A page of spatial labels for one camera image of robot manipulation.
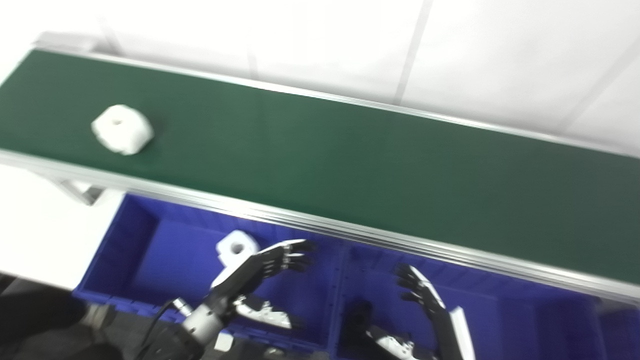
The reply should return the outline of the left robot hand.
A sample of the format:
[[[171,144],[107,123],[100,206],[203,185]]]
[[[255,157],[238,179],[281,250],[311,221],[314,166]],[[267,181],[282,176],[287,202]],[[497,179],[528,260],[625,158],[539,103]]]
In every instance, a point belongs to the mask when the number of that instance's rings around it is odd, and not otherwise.
[[[289,239],[272,244],[250,255],[241,264],[222,271],[203,304],[224,327],[241,316],[286,330],[302,329],[304,322],[299,317],[274,307],[270,301],[254,296],[253,292],[264,280],[283,271],[305,272],[313,262],[308,253],[315,250],[315,243],[308,239]]]

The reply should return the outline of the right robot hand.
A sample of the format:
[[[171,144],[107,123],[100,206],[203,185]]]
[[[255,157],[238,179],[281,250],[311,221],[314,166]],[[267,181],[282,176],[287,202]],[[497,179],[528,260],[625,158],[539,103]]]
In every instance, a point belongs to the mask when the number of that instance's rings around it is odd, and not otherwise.
[[[475,360],[469,326],[464,309],[448,309],[431,281],[416,267],[401,263],[394,273],[397,284],[407,289],[400,298],[417,303],[426,317],[436,340],[435,350],[421,350],[413,341],[370,325],[365,336],[393,360]]]

